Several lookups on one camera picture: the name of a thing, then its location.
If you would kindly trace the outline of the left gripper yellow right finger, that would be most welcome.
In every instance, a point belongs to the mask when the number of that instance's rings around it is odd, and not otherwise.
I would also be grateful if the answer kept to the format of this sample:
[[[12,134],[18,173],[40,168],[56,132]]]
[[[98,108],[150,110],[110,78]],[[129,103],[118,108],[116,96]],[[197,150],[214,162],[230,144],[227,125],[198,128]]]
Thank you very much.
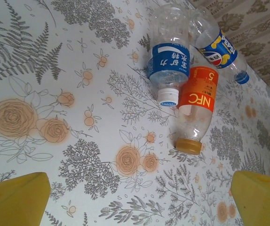
[[[231,193],[245,226],[270,226],[270,176],[236,171]]]

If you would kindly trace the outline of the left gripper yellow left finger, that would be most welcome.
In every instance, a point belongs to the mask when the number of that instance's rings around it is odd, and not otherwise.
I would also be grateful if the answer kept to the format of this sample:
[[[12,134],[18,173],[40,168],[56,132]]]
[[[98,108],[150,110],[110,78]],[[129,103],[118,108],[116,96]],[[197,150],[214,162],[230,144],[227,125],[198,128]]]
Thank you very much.
[[[0,182],[0,226],[40,225],[50,191],[45,172]]]

